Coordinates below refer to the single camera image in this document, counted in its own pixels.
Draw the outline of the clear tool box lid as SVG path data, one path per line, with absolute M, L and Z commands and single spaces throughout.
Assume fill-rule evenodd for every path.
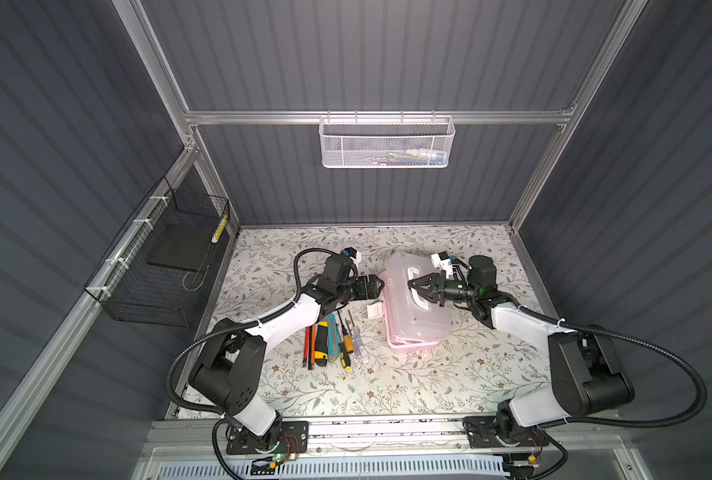
M 410 280 L 437 273 L 428 257 L 406 252 L 393 254 L 380 274 L 385 286 L 381 301 L 387 341 L 392 351 L 407 353 L 435 348 L 451 331 L 449 311 L 421 297 Z

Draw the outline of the red hex key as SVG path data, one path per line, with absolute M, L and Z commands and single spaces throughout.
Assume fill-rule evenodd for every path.
M 303 351 L 303 366 L 309 368 L 309 355 L 310 355 L 310 335 L 311 327 L 306 327 L 304 335 L 304 351 Z

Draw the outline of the yellow black utility knife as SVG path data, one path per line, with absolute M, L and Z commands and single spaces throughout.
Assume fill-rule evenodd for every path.
M 320 320 L 316 324 L 313 358 L 317 366 L 324 367 L 328 364 L 329 322 L 327 320 Z

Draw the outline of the pink tool box base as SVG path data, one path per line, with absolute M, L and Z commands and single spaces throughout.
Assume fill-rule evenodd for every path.
M 413 352 L 436 348 L 452 329 L 446 312 L 396 317 L 386 314 L 387 342 L 394 352 Z

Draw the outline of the orange hex key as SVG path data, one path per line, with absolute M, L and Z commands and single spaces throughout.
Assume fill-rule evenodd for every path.
M 312 370 L 315 365 L 315 343 L 316 343 L 316 330 L 317 325 L 314 324 L 308 328 L 307 340 L 308 340 L 308 366 L 309 370 Z

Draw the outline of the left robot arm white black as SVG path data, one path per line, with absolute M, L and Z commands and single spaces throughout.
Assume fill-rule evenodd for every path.
M 188 377 L 189 386 L 209 401 L 204 409 L 257 438 L 275 442 L 282 415 L 258 393 L 266 354 L 341 307 L 378 299 L 385 282 L 375 274 L 361 275 L 359 261 L 353 249 L 306 249 L 293 260 L 292 299 L 249 322 L 239 324 L 228 318 L 218 322 L 202 343 Z

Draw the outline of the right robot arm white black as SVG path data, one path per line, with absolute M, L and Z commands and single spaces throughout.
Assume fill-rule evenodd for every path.
M 499 289 L 497 269 L 487 256 L 472 257 L 465 274 L 457 272 L 459 265 L 439 261 L 435 272 L 412 274 L 408 288 L 432 304 L 463 304 L 486 327 L 516 336 L 549 361 L 549 384 L 498 406 L 492 428 L 502 444 L 514 446 L 542 425 L 586 419 L 634 400 L 634 386 L 610 337 L 565 327 L 520 304 Z

